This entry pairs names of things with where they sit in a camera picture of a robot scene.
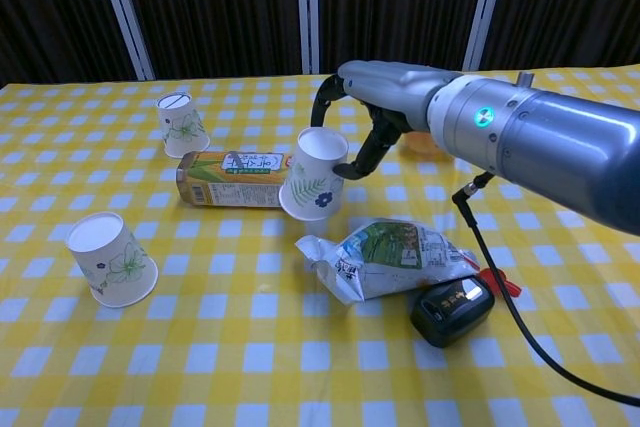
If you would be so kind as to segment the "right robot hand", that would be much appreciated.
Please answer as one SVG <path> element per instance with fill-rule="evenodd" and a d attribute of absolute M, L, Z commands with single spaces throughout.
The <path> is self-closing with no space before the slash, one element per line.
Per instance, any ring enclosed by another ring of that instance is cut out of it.
<path fill-rule="evenodd" d="M 355 159 L 334 166 L 333 172 L 346 180 L 360 180 L 374 172 L 403 134 L 427 132 L 429 103 L 460 76 L 455 71 L 401 62 L 352 60 L 342 64 L 319 87 L 310 125 L 323 126 L 331 103 L 350 96 L 367 108 L 372 130 Z"/>

